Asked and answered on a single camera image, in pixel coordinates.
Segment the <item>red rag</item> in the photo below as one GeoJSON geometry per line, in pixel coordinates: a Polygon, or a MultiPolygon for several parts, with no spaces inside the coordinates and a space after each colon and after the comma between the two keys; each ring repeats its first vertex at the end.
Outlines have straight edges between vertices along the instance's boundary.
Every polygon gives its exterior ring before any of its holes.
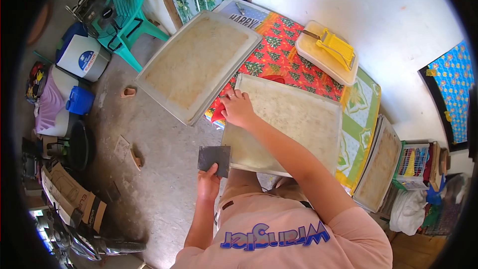
{"type": "MultiPolygon", "coordinates": [[[[261,77],[261,78],[271,80],[271,81],[275,81],[275,82],[278,82],[278,83],[281,83],[281,84],[285,84],[285,79],[281,75],[268,75],[268,76],[264,76],[264,77],[261,77]]],[[[219,104],[218,107],[216,107],[216,110],[214,111],[214,113],[211,116],[211,122],[213,123],[215,121],[220,121],[220,120],[225,119],[224,116],[221,113],[221,111],[223,111],[225,109],[226,109],[226,107],[224,106],[224,104],[222,104],[222,103],[219,104]]]]}

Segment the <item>red patterned tablecloth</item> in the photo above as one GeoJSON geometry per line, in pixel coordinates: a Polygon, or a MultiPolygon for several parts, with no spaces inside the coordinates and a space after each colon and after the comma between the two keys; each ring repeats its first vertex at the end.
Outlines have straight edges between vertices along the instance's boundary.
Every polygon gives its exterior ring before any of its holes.
{"type": "MultiPolygon", "coordinates": [[[[297,54],[294,45],[302,29],[302,25],[271,12],[255,29],[263,35],[262,43],[226,84],[206,111],[206,117],[211,118],[220,104],[219,98],[224,96],[225,91],[234,88],[239,73],[258,77],[282,75],[287,85],[340,102],[344,91],[343,85],[297,54]]],[[[224,121],[217,121],[215,124],[224,128],[224,121]]]]}

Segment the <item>purple cloth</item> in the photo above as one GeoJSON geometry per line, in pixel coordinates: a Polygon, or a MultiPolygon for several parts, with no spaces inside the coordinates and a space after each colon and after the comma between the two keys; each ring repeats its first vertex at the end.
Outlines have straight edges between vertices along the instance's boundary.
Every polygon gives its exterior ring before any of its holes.
{"type": "Polygon", "coordinates": [[[48,79],[40,96],[40,109],[35,118],[36,131],[40,132],[55,126],[57,114],[64,108],[65,101],[53,80],[52,70],[48,74],[48,79]]]}

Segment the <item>black scraper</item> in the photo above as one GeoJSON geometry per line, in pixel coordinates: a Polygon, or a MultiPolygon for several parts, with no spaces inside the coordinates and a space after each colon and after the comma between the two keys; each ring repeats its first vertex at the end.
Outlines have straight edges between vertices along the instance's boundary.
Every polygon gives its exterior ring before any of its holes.
{"type": "Polygon", "coordinates": [[[214,163],[218,164],[216,176],[227,178],[231,157],[230,146],[200,146],[197,169],[208,171],[214,163]]]}

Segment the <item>pink t-shirt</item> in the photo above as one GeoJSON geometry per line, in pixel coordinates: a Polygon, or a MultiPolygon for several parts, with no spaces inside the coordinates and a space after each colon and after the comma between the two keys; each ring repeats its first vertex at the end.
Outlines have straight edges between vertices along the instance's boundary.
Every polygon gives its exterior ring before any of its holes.
{"type": "Polygon", "coordinates": [[[221,211],[218,225],[210,247],[182,249],[172,268],[392,267],[385,233],[360,207],[325,225],[298,201],[246,194],[221,211]]]}

